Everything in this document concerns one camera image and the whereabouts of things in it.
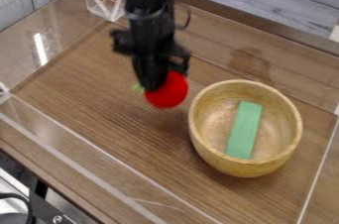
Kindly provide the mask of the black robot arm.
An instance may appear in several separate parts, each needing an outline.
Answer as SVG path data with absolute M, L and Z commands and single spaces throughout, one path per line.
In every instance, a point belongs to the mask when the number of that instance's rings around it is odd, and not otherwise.
M 131 57 L 142 87 L 154 92 L 167 80 L 170 70 L 186 75 L 191 53 L 176 42 L 175 32 L 188 27 L 175 22 L 175 0 L 126 0 L 126 30 L 112 30 L 112 49 Z

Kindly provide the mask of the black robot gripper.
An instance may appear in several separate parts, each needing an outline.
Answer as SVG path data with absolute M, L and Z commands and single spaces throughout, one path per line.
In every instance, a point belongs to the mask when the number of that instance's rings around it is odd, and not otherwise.
M 188 27 L 176 24 L 175 8 L 163 6 L 154 12 L 136 9 L 127 11 L 127 30 L 112 30 L 112 49 L 132 58 L 132 68 L 140 85 L 155 91 L 163 85 L 168 70 L 187 75 L 191 54 L 178 43 L 175 33 Z

